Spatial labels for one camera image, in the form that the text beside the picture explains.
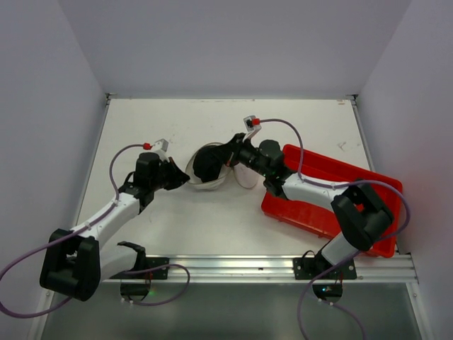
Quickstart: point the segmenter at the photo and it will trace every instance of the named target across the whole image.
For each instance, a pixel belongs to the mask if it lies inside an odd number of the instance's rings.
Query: white enclosure
[[[359,128],[374,167],[403,182],[413,209],[399,246],[412,254],[418,298],[435,336],[452,337],[453,2],[5,0],[0,42],[2,268],[76,222],[105,94],[346,103],[359,95]],[[305,128],[294,111],[291,118]],[[322,136],[316,121],[310,118],[312,132]],[[350,126],[346,138],[355,141],[359,129]],[[314,151],[335,157],[329,150]],[[344,160],[366,166],[365,151]],[[34,312],[46,303],[38,285],[42,258],[1,281],[7,307]],[[2,339],[26,339],[30,328],[33,336],[42,328],[37,319],[3,314],[0,325]]]

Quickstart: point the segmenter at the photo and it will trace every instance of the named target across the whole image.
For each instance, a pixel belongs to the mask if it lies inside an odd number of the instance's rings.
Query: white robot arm
[[[159,140],[150,152],[140,154],[135,171],[130,174],[133,181],[128,176],[109,204],[88,219],[96,222],[87,221],[52,233],[51,242],[84,230],[47,250],[40,277],[42,287],[85,301],[101,281],[123,271],[147,269],[143,247],[129,242],[120,242],[110,251],[103,251],[103,247],[153,201],[155,191],[173,190],[188,181],[189,177],[166,156],[167,147],[167,141]]]
[[[244,122],[247,134],[237,133],[225,144],[198,151],[194,174],[202,182],[212,181],[222,166],[243,164],[265,177],[263,184],[272,195],[333,211],[342,232],[315,255],[314,275],[359,251],[368,251],[390,227],[394,216],[369,183],[338,183],[298,174],[285,165],[278,142],[264,140],[258,147],[251,144],[251,137],[260,130],[259,119],[249,116]]]

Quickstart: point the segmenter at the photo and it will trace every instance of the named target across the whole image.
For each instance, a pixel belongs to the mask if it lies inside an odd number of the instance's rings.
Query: white table surface
[[[368,169],[365,150],[349,101],[335,100],[162,100],[113,99],[110,103],[79,223],[113,196],[108,165],[125,145],[166,138],[168,155],[184,171],[193,152],[208,142],[227,142],[245,132],[243,118],[284,118],[300,131],[306,149]],[[283,146],[297,144],[294,133],[279,123],[263,124],[253,138],[274,139]],[[121,184],[134,170],[143,150],[125,152],[114,168]],[[140,244],[160,255],[276,255],[302,254],[326,243],[316,235],[264,216],[261,184],[247,190],[231,172],[212,192],[185,185],[156,192],[154,201],[128,222],[105,246],[120,241]]]

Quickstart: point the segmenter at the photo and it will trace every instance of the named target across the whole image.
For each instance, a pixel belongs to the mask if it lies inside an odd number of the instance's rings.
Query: black mounting bracket
[[[165,264],[169,264],[170,259],[168,257],[146,257],[145,261],[145,268],[141,269],[146,269],[146,268],[156,268],[159,266],[163,266]],[[166,280],[168,277],[168,267],[159,269],[158,271],[153,271],[151,279],[152,280]],[[147,274],[137,274],[137,275],[126,275],[124,273],[119,273],[116,274],[115,276],[112,276],[112,279],[119,279],[119,280],[127,280],[127,279],[135,279],[135,280],[143,280],[143,279],[148,279],[150,278],[149,275]]]
[[[294,271],[294,278],[296,280],[311,280],[321,273],[315,264],[316,258],[314,257],[297,257],[292,259],[292,270]],[[343,266],[331,271],[320,280],[355,280],[357,272],[355,271],[354,260],[351,259]]]
[[[55,230],[49,242],[72,233]],[[40,285],[80,301],[87,301],[101,279],[99,242],[93,237],[75,236],[47,249]]]

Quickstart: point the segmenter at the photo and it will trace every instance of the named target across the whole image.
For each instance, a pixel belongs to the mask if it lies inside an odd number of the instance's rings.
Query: black object
[[[319,299],[336,303],[343,296],[343,285],[341,283],[332,285],[313,285],[313,293]]]
[[[282,185],[294,171],[285,166],[278,142],[264,140],[257,148],[244,137],[244,133],[236,133],[226,144],[202,148],[194,158],[194,174],[202,182],[213,181],[219,178],[222,166],[241,163],[265,177],[264,186],[269,193],[286,199]]]
[[[182,172],[175,164],[173,158],[162,161],[158,154],[143,152],[139,155],[133,172],[134,179],[129,181],[131,174],[127,175],[126,182],[120,187],[119,192],[129,193],[140,201],[140,212],[154,199],[154,193],[159,189],[173,190],[182,186],[190,177]]]
[[[134,266],[132,271],[141,271],[143,269],[156,268],[159,266],[164,266],[169,263],[170,263],[170,259],[168,257],[145,257],[144,262],[141,262],[143,267],[135,268],[135,266]],[[166,280],[168,277],[168,267],[159,269],[157,271],[153,271],[152,274],[153,274],[152,275],[153,280]],[[128,278],[131,278],[131,279],[144,279],[145,278],[146,279],[147,277],[149,277],[149,273],[137,274],[137,275],[127,275],[124,273],[118,273],[118,274],[114,275],[112,278],[124,280],[124,279],[128,279]]]
[[[151,280],[145,283],[121,283],[120,294],[123,298],[133,300],[132,296],[141,296],[138,301],[143,301],[151,290]]]
[[[369,184],[350,186],[333,198],[331,206],[344,237],[361,251],[369,250],[394,221],[390,209]]]
[[[127,248],[131,248],[135,250],[137,253],[137,258],[135,259],[134,266],[132,267],[131,271],[142,271],[147,267],[147,251],[143,246],[139,246],[138,244],[132,242],[122,241],[117,244],[118,246],[123,246]]]
[[[57,229],[50,235],[49,242],[71,233]],[[75,236],[47,249],[41,287],[86,301],[96,291],[100,279],[99,243],[93,237]]]
[[[208,145],[198,150],[193,159],[193,173],[201,179],[201,182],[211,182],[219,178],[224,160],[212,150],[215,145]]]
[[[292,269],[296,280],[311,280],[332,265],[329,264],[319,251],[315,257],[297,257],[292,259]],[[330,273],[320,278],[320,280],[336,280],[341,277],[343,280],[355,280],[357,272],[355,271],[354,260],[351,259],[341,267],[334,269]]]
[[[159,266],[163,266],[165,264],[169,264],[170,259],[168,257],[148,257],[144,259],[144,265],[146,268],[156,268]],[[112,278],[114,279],[144,279],[144,282],[138,283],[121,283],[120,284],[120,294],[122,297],[127,298],[128,300],[133,300],[132,296],[141,296],[142,298],[139,301],[143,301],[145,297],[149,294],[151,290],[151,278],[152,280],[166,280],[168,277],[168,267],[163,268],[157,271],[153,271],[150,273],[145,274],[137,274],[135,276],[125,275],[123,273],[119,273]]]

